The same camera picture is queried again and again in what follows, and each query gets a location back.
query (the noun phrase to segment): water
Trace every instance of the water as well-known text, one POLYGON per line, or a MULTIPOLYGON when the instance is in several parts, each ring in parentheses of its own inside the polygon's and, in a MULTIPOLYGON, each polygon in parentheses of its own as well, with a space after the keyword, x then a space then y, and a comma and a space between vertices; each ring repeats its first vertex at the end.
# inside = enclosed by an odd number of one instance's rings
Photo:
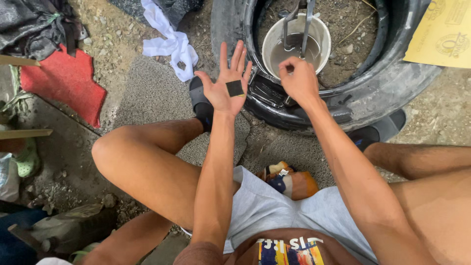
MULTIPOLYGON (((284 60, 288 59, 291 56, 300 57, 301 55, 301 45, 302 37, 304 33, 292 33, 289 34, 286 38, 289 45, 295 44, 294 48, 290 51, 284 49, 283 39, 279 40, 275 45, 270 54, 270 63, 271 69, 277 75, 279 75, 278 65, 284 60)), ((319 44, 314 38, 308 36, 308 41, 306 43, 306 52, 304 55, 304 60, 308 63, 311 63, 314 66, 314 69, 317 69, 321 63, 321 55, 319 52, 319 44)))

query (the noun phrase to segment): foot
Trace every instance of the foot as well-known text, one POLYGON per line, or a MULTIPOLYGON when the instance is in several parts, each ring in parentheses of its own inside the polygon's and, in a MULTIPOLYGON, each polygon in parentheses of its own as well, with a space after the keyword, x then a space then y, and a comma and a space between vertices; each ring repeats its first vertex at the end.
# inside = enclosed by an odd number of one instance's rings
POLYGON ((196 118, 203 125, 205 132, 210 132, 212 128, 212 116, 214 108, 203 93, 203 82, 198 76, 194 76, 189 84, 191 105, 196 118))
POLYGON ((30 177, 39 171, 41 160, 39 159, 36 142, 33 138, 26 138, 24 149, 17 156, 13 157, 13 161, 18 166, 18 175, 20 177, 30 177))
POLYGON ((386 142, 397 135, 404 128, 406 122, 406 113, 403 109, 399 109, 372 125, 349 132, 348 136, 363 152, 372 143, 386 142))

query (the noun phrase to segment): gray shorts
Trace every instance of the gray shorts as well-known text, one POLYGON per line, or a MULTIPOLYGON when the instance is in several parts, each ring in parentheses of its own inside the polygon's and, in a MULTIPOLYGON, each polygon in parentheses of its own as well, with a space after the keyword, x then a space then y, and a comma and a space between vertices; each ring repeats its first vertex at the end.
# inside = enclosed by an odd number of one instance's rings
POLYGON ((224 254, 234 252, 249 237, 276 228, 312 229, 335 238, 362 264, 377 264, 373 251, 353 222, 337 187, 293 201, 242 166, 234 168, 241 183, 234 195, 224 254))

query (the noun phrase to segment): white bucket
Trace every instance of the white bucket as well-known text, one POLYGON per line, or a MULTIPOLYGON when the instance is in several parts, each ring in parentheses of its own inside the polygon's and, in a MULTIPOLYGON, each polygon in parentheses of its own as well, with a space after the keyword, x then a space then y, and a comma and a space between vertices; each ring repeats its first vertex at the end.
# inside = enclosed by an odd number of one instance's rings
MULTIPOLYGON (((263 64, 267 70, 272 74, 272 76, 280 79, 276 74, 278 69, 272 69, 270 63, 270 55, 273 48, 276 46, 279 40, 283 39, 283 19, 278 20, 273 27, 270 28, 265 39, 263 40, 262 46, 262 59, 263 64)), ((288 35, 292 33, 304 32, 304 25, 306 24, 306 14, 298 14, 298 18, 288 22, 288 35)), ((318 74, 322 68, 324 68, 327 63, 330 55, 331 48, 331 39, 330 33, 327 26, 317 17, 312 17, 311 25, 309 27, 309 36, 313 37, 314 40, 320 46, 320 64, 316 69, 316 74, 318 74)))

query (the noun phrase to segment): hand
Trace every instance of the hand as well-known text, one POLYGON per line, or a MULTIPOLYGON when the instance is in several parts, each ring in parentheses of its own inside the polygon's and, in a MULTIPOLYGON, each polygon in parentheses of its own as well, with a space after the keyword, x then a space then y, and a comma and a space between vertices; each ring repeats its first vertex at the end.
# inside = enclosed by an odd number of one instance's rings
POLYGON ((305 109, 313 101, 322 101, 319 97, 316 71, 312 64, 292 56, 281 62, 278 67, 284 91, 302 108, 305 109), (293 67, 292 74, 289 74, 288 69, 293 67))
POLYGON ((235 117, 244 105, 247 95, 247 82, 252 70, 252 62, 249 61, 247 64, 247 70, 242 76, 245 67, 246 54, 247 48, 244 48, 244 42, 237 42, 229 69, 227 67, 227 44, 223 42, 221 43, 221 57, 219 59, 220 73, 216 83, 212 83, 211 79, 205 72, 195 72, 195 75, 201 78, 201 81, 203 82, 204 95, 209 100, 209 102, 211 102, 215 113, 223 112, 235 117), (226 83, 236 80, 240 80, 242 82, 242 90, 244 91, 243 97, 229 96, 226 83))

